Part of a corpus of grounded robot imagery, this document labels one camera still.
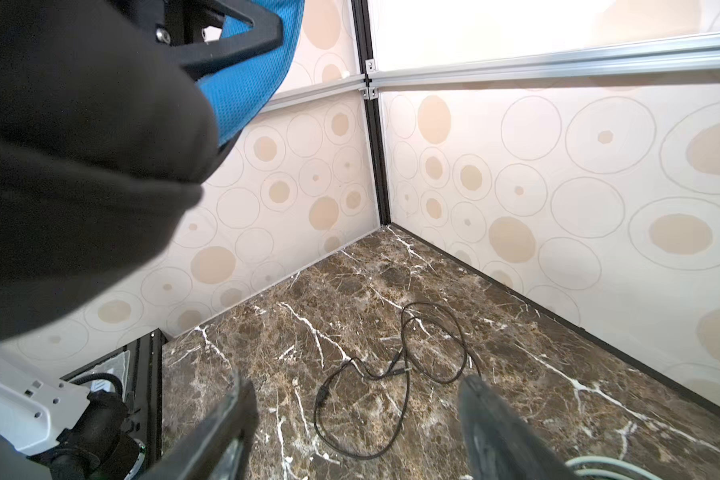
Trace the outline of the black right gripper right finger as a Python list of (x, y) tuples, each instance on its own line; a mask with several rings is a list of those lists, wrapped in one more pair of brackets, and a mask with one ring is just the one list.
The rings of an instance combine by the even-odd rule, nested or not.
[(480, 376), (460, 380), (458, 415), (473, 478), (576, 477)]

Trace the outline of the black headphones blue accents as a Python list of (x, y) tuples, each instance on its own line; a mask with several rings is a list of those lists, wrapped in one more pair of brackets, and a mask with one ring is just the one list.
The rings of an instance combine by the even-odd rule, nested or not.
[(161, 253), (284, 81), (283, 43), (192, 79), (157, 1), (0, 1), (0, 342), (61, 319)]

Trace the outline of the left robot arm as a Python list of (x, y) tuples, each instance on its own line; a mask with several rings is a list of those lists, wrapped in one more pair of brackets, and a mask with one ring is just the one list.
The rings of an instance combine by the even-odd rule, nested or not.
[(6, 340), (75, 311), (158, 256), (221, 161), (198, 74), (279, 47), (281, 18), (205, 1), (243, 24), (211, 43), (162, 43), (129, 1), (0, 1), (0, 436), (56, 478), (83, 479), (139, 445), (120, 390), (49, 376)]

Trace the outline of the mint green headphones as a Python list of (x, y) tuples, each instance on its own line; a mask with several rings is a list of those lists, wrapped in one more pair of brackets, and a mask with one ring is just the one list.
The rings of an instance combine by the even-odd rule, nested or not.
[(580, 456), (565, 465), (581, 479), (661, 480), (658, 475), (624, 460), (603, 456)]

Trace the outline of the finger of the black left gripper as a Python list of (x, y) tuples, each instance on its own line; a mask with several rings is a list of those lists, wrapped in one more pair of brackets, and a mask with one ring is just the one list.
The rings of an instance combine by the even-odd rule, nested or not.
[[(221, 29), (228, 19), (243, 31), (205, 40), (207, 27)], [(192, 79), (198, 80), (283, 43), (283, 22), (274, 12), (252, 1), (157, 1), (155, 41)]]

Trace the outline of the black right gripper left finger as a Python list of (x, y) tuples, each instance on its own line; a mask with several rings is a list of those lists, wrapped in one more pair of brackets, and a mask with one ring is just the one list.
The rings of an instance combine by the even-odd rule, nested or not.
[(143, 479), (243, 479), (246, 475), (258, 409), (253, 383), (231, 376), (217, 406), (173, 450), (142, 474)]

